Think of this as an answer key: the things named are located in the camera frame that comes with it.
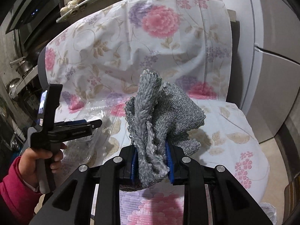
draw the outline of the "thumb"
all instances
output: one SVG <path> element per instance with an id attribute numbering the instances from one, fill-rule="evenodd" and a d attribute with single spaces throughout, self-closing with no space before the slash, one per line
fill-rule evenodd
<path id="1" fill-rule="evenodd" d="M 33 148 L 28 148 L 23 156 L 26 159 L 31 159 L 33 161 L 37 160 L 37 159 L 48 159 L 50 157 L 52 157 L 52 152 L 51 151 L 47 151 L 44 149 L 33 149 Z"/>

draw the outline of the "metal bolt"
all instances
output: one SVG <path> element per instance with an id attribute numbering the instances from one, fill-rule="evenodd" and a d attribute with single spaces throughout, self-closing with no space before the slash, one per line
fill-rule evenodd
<path id="1" fill-rule="evenodd" d="M 119 163 L 119 162 L 121 162 L 123 159 L 122 159 L 122 157 L 115 157 L 114 159 L 113 159 L 113 161 L 115 162 L 115 163 Z"/>
<path id="2" fill-rule="evenodd" d="M 222 165 L 219 165 L 219 166 L 217 166 L 217 170 L 222 173 L 225 171 L 225 167 Z"/>
<path id="3" fill-rule="evenodd" d="M 80 172 L 85 172 L 88 169 L 88 166 L 87 165 L 81 165 L 78 169 L 79 169 Z"/>
<path id="4" fill-rule="evenodd" d="M 183 158 L 182 158 L 182 161 L 183 161 L 184 163 L 189 163 L 189 162 L 191 161 L 191 159 L 190 159 L 189 157 L 183 157 Z"/>

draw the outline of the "pink sleeve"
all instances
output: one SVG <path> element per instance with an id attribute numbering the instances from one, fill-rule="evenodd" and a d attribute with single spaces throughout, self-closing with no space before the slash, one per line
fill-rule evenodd
<path id="1" fill-rule="evenodd" d="M 8 175 L 0 183 L 0 194 L 6 205 L 21 225 L 29 224 L 41 193 L 35 193 L 21 180 L 17 157 L 9 168 Z"/>

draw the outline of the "floor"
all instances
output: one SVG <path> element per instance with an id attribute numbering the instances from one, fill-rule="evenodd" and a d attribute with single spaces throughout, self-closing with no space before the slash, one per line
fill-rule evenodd
<path id="1" fill-rule="evenodd" d="M 284 189 L 289 184 L 287 171 L 275 139 L 260 144 L 270 164 L 268 185 L 262 202 L 270 203 L 277 210 L 277 225 L 284 215 Z"/>

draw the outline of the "crumpled towel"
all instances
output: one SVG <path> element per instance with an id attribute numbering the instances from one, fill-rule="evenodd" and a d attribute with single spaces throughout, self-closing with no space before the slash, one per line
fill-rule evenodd
<path id="1" fill-rule="evenodd" d="M 138 152 L 140 187 L 136 189 L 147 188 L 168 174 L 166 140 L 188 156 L 200 148 L 199 142 L 188 139 L 187 131 L 204 125 L 204 111 L 179 86 L 162 82 L 156 72 L 144 70 L 125 113 L 131 144 Z"/>

